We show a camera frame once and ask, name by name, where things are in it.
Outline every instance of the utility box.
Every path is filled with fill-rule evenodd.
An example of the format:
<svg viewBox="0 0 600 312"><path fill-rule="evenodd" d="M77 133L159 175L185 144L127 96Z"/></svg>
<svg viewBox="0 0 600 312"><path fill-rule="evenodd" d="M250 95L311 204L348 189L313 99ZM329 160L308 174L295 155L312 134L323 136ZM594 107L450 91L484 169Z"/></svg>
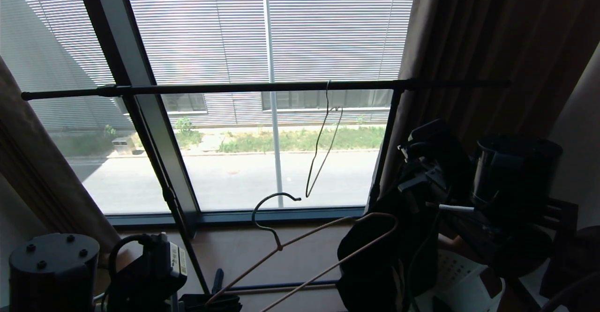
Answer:
<svg viewBox="0 0 600 312"><path fill-rule="evenodd" d="M113 140L113 147L120 156L131 155L135 150L131 137L117 137Z"/></svg>

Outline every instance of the road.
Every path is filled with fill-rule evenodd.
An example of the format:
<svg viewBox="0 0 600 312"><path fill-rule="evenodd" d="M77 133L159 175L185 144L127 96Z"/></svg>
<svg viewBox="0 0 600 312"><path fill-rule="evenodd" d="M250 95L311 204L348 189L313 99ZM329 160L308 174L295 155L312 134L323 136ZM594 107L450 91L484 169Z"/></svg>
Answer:
<svg viewBox="0 0 600 312"><path fill-rule="evenodd" d="M284 198L286 208L364 205L377 152L332 152L308 199L304 196L311 153L282 153L283 190L302 201ZM315 160L313 176L323 161ZM185 156L189 178L202 210L255 207L277 191L272 154ZM77 161L71 167L105 214L167 212L158 180L146 157ZM277 199L262 208L276 208Z"/></svg>

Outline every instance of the clothes hanger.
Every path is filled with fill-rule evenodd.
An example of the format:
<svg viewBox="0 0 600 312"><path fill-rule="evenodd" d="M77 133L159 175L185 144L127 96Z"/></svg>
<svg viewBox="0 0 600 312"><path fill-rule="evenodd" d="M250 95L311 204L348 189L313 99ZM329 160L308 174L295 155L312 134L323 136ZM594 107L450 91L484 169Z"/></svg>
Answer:
<svg viewBox="0 0 600 312"><path fill-rule="evenodd" d="M389 234L393 233L396 228L398 227L398 219L391 215L391 214L384 214L384 213L380 213L380 212L372 212L371 214L365 215L359 219L354 219L353 217L343 217L343 218L339 218L337 220L334 220L332 222L323 224L322 226L319 226L311 231L308 231L307 233L304 233L294 239L291 239L290 241L286 242L286 243L281 243L281 241L279 240L279 236L277 235L277 232L270 228L270 227L264 227L259 225L256 222L255 219L255 215L256 212L258 211L259 207L261 207L261 205L263 203L265 203L268 199L271 199L273 197L276 196L286 196L289 197L290 199L292 199L293 201L300 201L301 199L299 197L293 197L292 195L288 194L288 193L274 193L271 195L268 195L267 197L265 197L264 199L262 199L255 207L255 209L252 212L252 223L254 223L259 229L261 230L265 230L265 231L270 231L271 233L273 233L273 236L275 237L275 242L276 242L276 248L271 251L269 254L267 254L266 256L264 256L263 259L261 259L260 261L258 261L256 264L254 264L252 267L250 267L249 269L247 269L244 273L242 273L240 276L238 276L238 278L235 278L233 280L233 282L231 282L230 284L228 284L227 286L223 287L219 292L217 292L215 295L213 295L207 302L206 304L204 304L204 306L208 306L210 305L210 303L212 303L213 301L215 301L219 296L223 295L223 293L225 293L225 291L229 290L232 286L234 286L235 284L237 284L237 282L239 282L240 280L242 280L242 278L244 278L245 276L247 276L250 272L252 272L255 268L257 268L259 265L261 265L262 263L264 263L266 260L268 260L269 258L271 258L274 254L276 254L277 252L280 252L283 250L283 248L285 248L288 245L293 244L294 242L298 242L299 240L306 238L310 235L312 235L313 233L317 233L318 231L321 231L323 229L326 229L327 227L330 227L334 224L340 223L340 222L345 222L345 221L350 221L350 220L354 220L355 223L358 222L362 222L364 220L366 220L367 218L371 217L371 216L387 216L389 218L392 218L394 220L394 227L392 227L392 229L390 229L390 231L384 233L383 235L377 237L376 239L374 239L373 241L369 242L367 245L363 246L362 248L356 250L355 252L353 252L352 254L349 254L347 257L343 258L341 261L338 261L336 264L332 265L331 267L329 267L328 269L326 269L325 271L319 273L317 276L314 276L313 278L311 278L310 280L308 280L308 282L305 282L304 284L296 287L294 290L292 290L290 293L288 293L287 295L283 296L281 299L277 300L276 302L270 304L269 306L267 306L263 311L267 311L270 310L272 307L274 307L275 305L281 303L283 300L287 299L289 296L293 295L294 293L300 291L302 288L304 288L306 285L310 284L311 282L314 282L315 280L317 280L318 278L320 278L321 276L323 276L324 274L326 274L327 272L331 271L332 269L334 269L335 267L338 267L338 265L340 265L341 263L343 263L344 261L347 261L348 259L352 258L353 256L355 256L356 254L362 252L362 250L369 248L369 246L379 242L381 239L386 238Z"/></svg>

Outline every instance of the curtain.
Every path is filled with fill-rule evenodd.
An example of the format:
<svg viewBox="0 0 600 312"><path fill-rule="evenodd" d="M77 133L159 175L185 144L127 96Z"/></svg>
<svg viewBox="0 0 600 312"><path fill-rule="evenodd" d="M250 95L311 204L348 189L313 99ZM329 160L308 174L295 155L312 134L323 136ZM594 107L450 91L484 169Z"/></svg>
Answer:
<svg viewBox="0 0 600 312"><path fill-rule="evenodd" d="M119 235L77 179L0 58L0 173L50 231L81 233L110 252Z"/></svg>
<svg viewBox="0 0 600 312"><path fill-rule="evenodd" d="M470 154L494 133L546 137L600 40L600 0L414 0L400 79L508 79L508 89L423 89L400 99L382 193L396 148L442 118Z"/></svg>

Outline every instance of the black cylinder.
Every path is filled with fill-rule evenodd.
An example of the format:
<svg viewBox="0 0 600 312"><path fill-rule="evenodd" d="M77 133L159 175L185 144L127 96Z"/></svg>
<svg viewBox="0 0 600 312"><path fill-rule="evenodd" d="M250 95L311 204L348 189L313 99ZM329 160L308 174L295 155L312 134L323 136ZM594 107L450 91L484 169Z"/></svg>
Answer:
<svg viewBox="0 0 600 312"><path fill-rule="evenodd" d="M478 141L471 201L493 223L530 221L542 213L561 146L524 135Z"/></svg>
<svg viewBox="0 0 600 312"><path fill-rule="evenodd" d="M98 242L85 235L53 233L19 246L9 258L11 312L90 312Z"/></svg>

